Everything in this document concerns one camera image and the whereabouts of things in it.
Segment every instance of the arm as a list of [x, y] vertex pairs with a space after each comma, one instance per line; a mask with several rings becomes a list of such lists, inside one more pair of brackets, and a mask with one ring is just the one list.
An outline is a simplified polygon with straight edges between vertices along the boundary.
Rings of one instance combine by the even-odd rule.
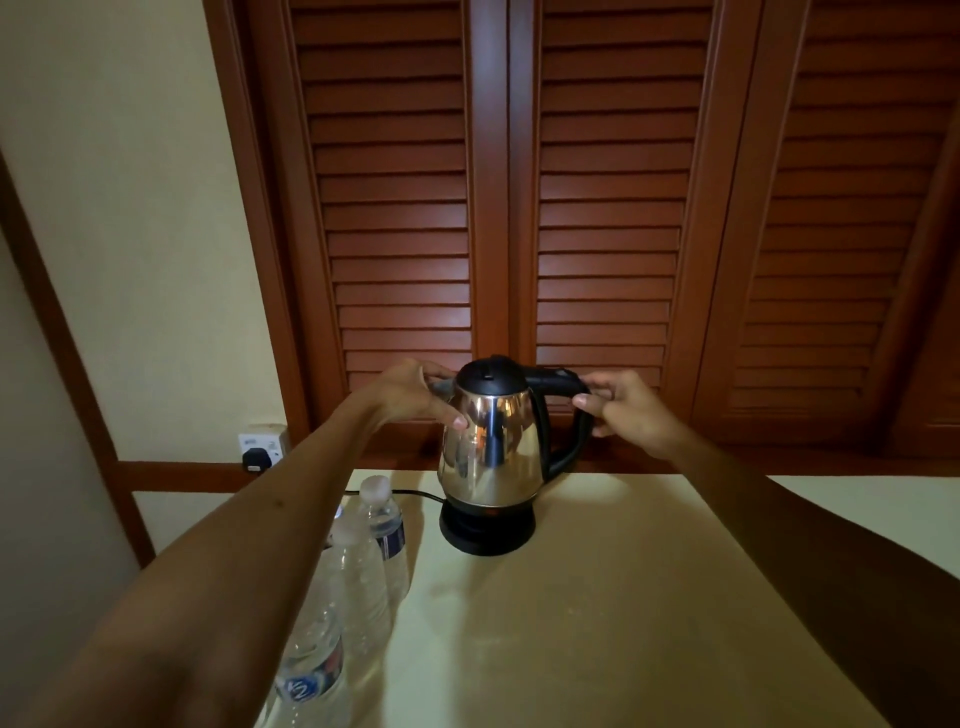
[[960, 716], [960, 581], [795, 495], [681, 423], [635, 372], [584, 377], [574, 398], [669, 460], [827, 654], [894, 725]]
[[253, 725], [371, 434], [412, 417], [466, 425], [424, 374], [452, 375], [398, 364], [164, 550], [20, 725]]

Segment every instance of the electrical outlet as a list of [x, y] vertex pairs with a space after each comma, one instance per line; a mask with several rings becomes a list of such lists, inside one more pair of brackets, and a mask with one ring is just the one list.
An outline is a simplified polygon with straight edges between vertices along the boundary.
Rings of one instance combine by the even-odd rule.
[[239, 436], [240, 456], [252, 448], [263, 448], [270, 455], [270, 464], [276, 465], [289, 451], [290, 440], [286, 425], [252, 425]]

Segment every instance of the electric kettle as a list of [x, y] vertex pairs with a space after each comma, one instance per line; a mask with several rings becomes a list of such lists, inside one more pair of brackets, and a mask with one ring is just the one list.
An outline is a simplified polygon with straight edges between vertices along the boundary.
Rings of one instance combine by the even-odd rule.
[[576, 410], [573, 441], [554, 449], [545, 397], [589, 389], [567, 369], [524, 367], [507, 356], [471, 361], [430, 388], [467, 419], [464, 430], [444, 430], [441, 530], [469, 553], [513, 550], [533, 533], [534, 496], [573, 463], [593, 428], [592, 416]]

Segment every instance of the black kettle base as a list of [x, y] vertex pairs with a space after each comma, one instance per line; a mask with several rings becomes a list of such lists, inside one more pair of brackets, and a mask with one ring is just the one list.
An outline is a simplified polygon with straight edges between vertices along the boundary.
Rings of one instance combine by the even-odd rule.
[[495, 516], [474, 516], [449, 501], [440, 509], [440, 532], [444, 538], [473, 556], [510, 553], [526, 544], [536, 528], [532, 504], [513, 507]]

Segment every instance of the wooden slat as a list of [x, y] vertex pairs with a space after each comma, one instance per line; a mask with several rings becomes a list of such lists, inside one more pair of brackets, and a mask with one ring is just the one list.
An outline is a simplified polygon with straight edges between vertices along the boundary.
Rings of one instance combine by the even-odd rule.
[[324, 223], [329, 231], [459, 229], [467, 226], [467, 206], [327, 205]]
[[684, 219], [681, 202], [543, 203], [544, 228], [668, 228]]
[[540, 251], [675, 251], [680, 248], [680, 230], [637, 228], [635, 230], [541, 231]]
[[663, 324], [594, 324], [540, 325], [537, 327], [538, 344], [590, 344], [594, 346], [615, 344], [663, 345], [666, 344], [666, 326]]
[[860, 368], [737, 369], [734, 386], [858, 388], [863, 385], [864, 374]]
[[776, 277], [754, 279], [750, 297], [753, 301], [866, 301], [890, 299], [896, 291], [894, 276]]
[[464, 107], [462, 81], [310, 84], [304, 91], [307, 113], [384, 113], [457, 111]]
[[320, 116], [310, 119], [310, 139], [315, 144], [453, 141], [463, 140], [464, 136], [462, 113]]
[[707, 49], [703, 46], [547, 51], [543, 54], [541, 75], [545, 81], [701, 76], [706, 63]]
[[856, 406], [855, 389], [733, 389], [733, 409], [802, 409], [836, 411]]
[[647, 144], [543, 145], [542, 172], [640, 172], [687, 170], [693, 144], [654, 142]]
[[468, 280], [466, 258], [340, 258], [332, 261], [334, 282]]
[[382, 372], [408, 356], [434, 361], [454, 372], [471, 360], [470, 352], [347, 352], [347, 371]]
[[663, 347], [537, 347], [537, 363], [547, 366], [657, 367]]
[[364, 81], [459, 77], [464, 54], [459, 43], [385, 48], [324, 48], [300, 53], [303, 81]]
[[876, 109], [793, 109], [787, 116], [787, 138], [943, 133], [950, 105]]
[[673, 279], [540, 279], [541, 301], [670, 301]]
[[541, 200], [682, 200], [689, 177], [682, 172], [640, 175], [541, 175]]
[[677, 272], [677, 257], [672, 253], [540, 254], [539, 271], [544, 278], [672, 276]]
[[949, 103], [960, 90], [960, 74], [882, 73], [801, 76], [793, 90], [797, 107]]
[[940, 36], [960, 33], [960, 7], [952, 4], [864, 5], [818, 8], [806, 22], [807, 39]]
[[709, 12], [671, 12], [616, 17], [551, 17], [543, 21], [543, 47], [706, 41]]
[[876, 341], [879, 327], [872, 324], [748, 324], [744, 346], [861, 346]]
[[696, 109], [699, 81], [614, 81], [544, 84], [540, 109], [556, 111], [627, 111]]
[[297, 13], [298, 45], [353, 45], [459, 40], [460, 13], [449, 10]]
[[802, 73], [960, 70], [960, 44], [947, 37], [808, 43]]
[[376, 144], [317, 147], [321, 175], [376, 175], [411, 172], [463, 172], [467, 152], [457, 144]]
[[342, 306], [340, 328], [470, 328], [469, 306]]
[[883, 301], [752, 301], [750, 324], [878, 324], [887, 312]]
[[793, 226], [768, 227], [763, 232], [765, 251], [850, 251], [902, 249], [910, 242], [909, 225], [851, 226], [846, 228]]
[[660, 302], [628, 303], [539, 303], [540, 324], [666, 324], [670, 320], [670, 304]]
[[696, 132], [695, 111], [575, 113], [544, 116], [540, 121], [540, 140], [546, 143], [692, 139]]
[[326, 238], [331, 258], [466, 255], [465, 232], [332, 232]]
[[906, 136], [890, 139], [787, 139], [780, 149], [780, 169], [809, 167], [932, 166], [940, 139]]
[[464, 175], [403, 175], [323, 177], [320, 199], [325, 203], [394, 203], [465, 200]]
[[343, 332], [349, 352], [469, 352], [469, 331], [396, 331], [348, 329]]
[[869, 347], [740, 347], [738, 367], [869, 367]]
[[335, 286], [334, 295], [337, 305], [470, 303], [467, 283], [341, 283]]
[[768, 225], [869, 225], [913, 223], [921, 197], [839, 197], [832, 200], [772, 200]]
[[883, 276], [900, 270], [903, 253], [767, 253], [756, 262], [758, 276]]
[[797, 169], [774, 179], [774, 197], [833, 195], [922, 195], [930, 184], [925, 169]]

